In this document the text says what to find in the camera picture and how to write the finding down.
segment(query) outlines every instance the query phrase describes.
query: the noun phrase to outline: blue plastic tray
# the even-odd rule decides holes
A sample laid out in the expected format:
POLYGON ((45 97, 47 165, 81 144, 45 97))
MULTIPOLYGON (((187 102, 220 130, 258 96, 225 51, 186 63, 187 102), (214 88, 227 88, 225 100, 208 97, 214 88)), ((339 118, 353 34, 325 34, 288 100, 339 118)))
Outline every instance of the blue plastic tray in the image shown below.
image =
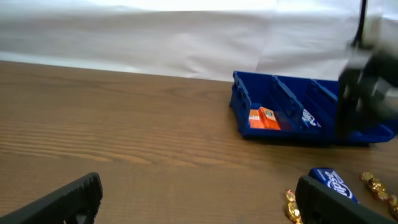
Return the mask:
POLYGON ((329 143, 375 143, 394 138, 394 132, 383 124, 339 139, 334 133, 338 82, 309 78, 283 77, 248 72, 234 72, 229 105, 232 107, 239 132, 244 138, 299 139, 329 143), (261 106, 273 110, 281 130, 250 128, 250 109, 261 106), (314 132, 305 129, 301 119, 308 110, 321 124, 314 132))

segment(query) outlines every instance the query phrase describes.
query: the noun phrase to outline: white sheet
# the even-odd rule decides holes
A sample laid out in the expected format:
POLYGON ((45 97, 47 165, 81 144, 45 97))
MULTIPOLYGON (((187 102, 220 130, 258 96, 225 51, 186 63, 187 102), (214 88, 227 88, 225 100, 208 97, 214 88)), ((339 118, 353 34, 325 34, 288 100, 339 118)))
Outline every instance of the white sheet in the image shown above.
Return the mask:
MULTIPOLYGON (((370 0, 397 28, 394 0, 370 0)), ((2 0, 0 60, 232 80, 233 70, 336 80, 359 0, 2 0)))

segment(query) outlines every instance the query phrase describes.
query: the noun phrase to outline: blurry black object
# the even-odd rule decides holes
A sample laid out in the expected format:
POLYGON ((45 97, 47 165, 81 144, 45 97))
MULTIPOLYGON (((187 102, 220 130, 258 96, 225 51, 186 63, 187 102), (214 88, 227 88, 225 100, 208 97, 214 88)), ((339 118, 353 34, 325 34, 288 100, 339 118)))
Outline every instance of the blurry black object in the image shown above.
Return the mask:
POLYGON ((362 0, 358 31, 351 44, 354 63, 348 63, 338 80, 335 126, 341 137, 398 118, 398 104, 391 103, 398 99, 398 58, 363 44, 365 14, 366 0, 362 0))
POLYGON ((304 224, 395 223, 307 175, 298 180, 295 193, 304 224))
POLYGON ((92 172, 1 217, 0 224, 93 224, 101 199, 101 180, 92 172))

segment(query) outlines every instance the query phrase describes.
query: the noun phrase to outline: black cable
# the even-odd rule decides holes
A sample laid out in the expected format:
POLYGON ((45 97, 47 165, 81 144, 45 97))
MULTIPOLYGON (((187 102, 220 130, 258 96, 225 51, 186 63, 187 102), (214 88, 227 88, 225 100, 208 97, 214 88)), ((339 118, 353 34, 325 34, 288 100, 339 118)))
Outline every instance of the black cable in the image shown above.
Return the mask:
POLYGON ((358 30, 356 31, 356 35, 355 35, 354 41, 352 43, 353 47, 357 47, 357 46, 362 47, 362 35, 363 35, 363 27, 365 24, 366 4, 367 4, 367 0, 362 0, 361 12, 359 15, 358 30))

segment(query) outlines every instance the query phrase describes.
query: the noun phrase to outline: wooden table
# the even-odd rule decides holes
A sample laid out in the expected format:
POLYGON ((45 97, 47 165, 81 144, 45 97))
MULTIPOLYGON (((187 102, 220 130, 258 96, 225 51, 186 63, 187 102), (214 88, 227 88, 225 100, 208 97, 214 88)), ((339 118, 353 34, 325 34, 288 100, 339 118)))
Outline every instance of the wooden table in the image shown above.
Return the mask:
POLYGON ((284 190, 332 167, 390 217, 358 175, 398 194, 398 141, 304 147, 245 141, 231 83, 0 63, 0 216, 98 172, 96 223, 290 223, 284 190))

